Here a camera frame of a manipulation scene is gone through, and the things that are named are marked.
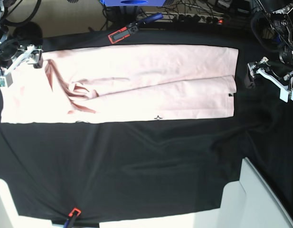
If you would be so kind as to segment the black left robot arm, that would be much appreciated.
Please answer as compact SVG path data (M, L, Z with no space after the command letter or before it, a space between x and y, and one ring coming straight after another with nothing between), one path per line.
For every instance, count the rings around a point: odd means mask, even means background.
M278 60L262 57L247 64L245 84L256 85L263 77L279 88L279 98L293 101L293 6L290 0L256 0L251 30L260 45Z

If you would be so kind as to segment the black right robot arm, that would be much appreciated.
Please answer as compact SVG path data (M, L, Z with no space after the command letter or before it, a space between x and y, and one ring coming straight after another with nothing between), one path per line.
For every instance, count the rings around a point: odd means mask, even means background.
M43 66L43 33L32 19L38 12L38 0L31 14L21 22L8 17L20 5L17 0L0 0L0 89L13 83L11 73L22 63L35 69Z

